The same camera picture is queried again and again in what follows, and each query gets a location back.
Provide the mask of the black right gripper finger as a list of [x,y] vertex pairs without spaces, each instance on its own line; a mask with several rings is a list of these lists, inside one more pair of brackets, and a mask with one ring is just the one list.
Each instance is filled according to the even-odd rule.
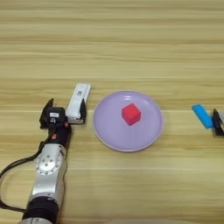
[[213,110],[213,127],[216,136],[224,137],[224,112]]

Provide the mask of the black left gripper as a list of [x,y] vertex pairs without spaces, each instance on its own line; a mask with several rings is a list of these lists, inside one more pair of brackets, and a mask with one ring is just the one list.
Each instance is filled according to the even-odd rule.
[[[47,128],[47,113],[46,111],[53,106],[53,99],[47,102],[44,106],[41,116],[39,118],[40,128]],[[72,119],[65,116],[63,119],[51,118],[48,130],[50,134],[49,144],[60,144],[67,148],[71,135],[73,125],[82,125],[85,123],[87,117],[87,108],[85,100],[82,99],[80,104],[80,119]]]

